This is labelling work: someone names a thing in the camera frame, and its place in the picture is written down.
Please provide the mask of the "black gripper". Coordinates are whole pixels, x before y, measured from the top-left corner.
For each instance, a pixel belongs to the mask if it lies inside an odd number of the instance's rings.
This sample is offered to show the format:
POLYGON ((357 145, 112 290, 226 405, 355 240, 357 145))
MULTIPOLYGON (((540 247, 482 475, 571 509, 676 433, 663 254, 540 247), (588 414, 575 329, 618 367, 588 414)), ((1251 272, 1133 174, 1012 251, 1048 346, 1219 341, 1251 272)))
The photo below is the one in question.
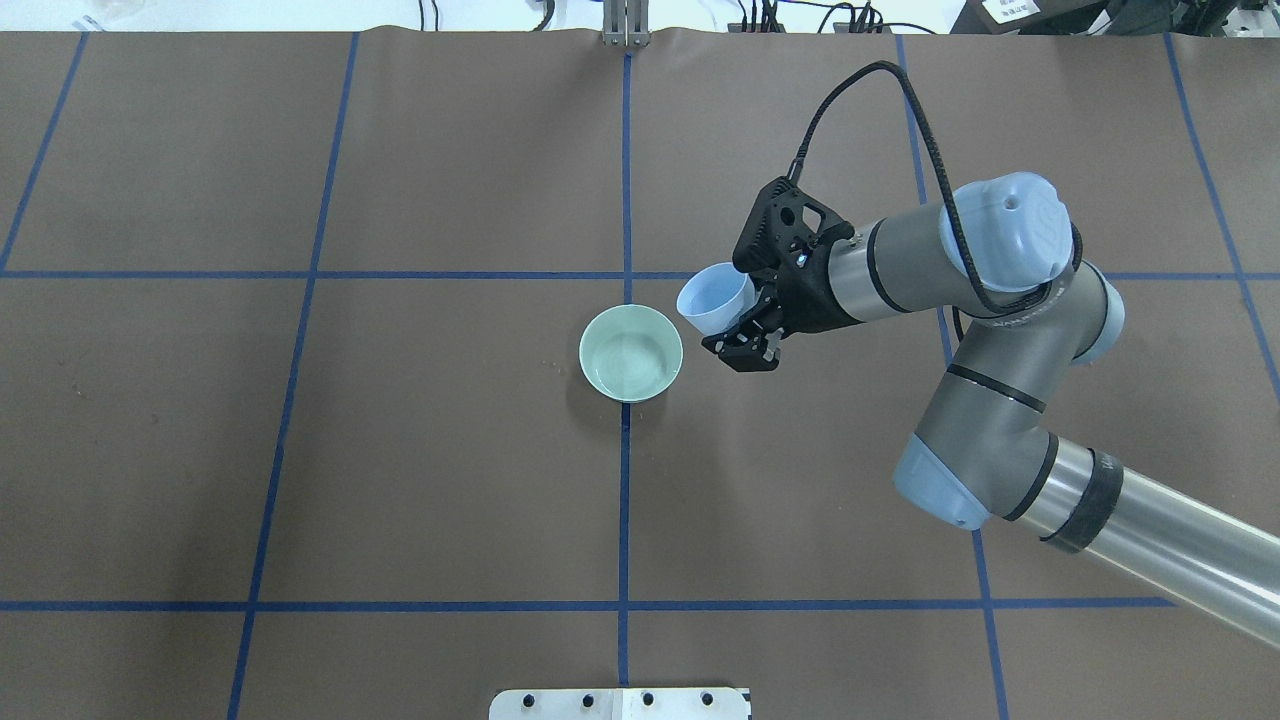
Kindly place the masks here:
POLYGON ((818 245, 800 266, 797 252, 772 249, 772 268, 750 273, 756 304, 726 329, 703 337, 701 347, 735 372, 773 372, 785 336, 861 324, 832 291, 832 245, 818 245))

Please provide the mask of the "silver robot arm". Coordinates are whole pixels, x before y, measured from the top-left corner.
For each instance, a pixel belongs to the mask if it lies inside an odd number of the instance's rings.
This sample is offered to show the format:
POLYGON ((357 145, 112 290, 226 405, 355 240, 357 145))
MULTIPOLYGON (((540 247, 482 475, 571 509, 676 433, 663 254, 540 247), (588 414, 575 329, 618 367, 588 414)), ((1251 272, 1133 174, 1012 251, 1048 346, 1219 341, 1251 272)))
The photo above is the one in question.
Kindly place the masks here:
POLYGON ((1105 355, 1125 319, 1055 187, 1019 172, 964 186, 952 206, 959 219, 933 202, 854 225, 774 179, 735 246, 732 284, 690 281, 678 310, 722 363, 771 372, 792 334, 956 307, 972 324, 895 469, 899 493, 964 530, 1001 518, 1276 646, 1275 536, 1044 428, 1068 369, 1105 355))

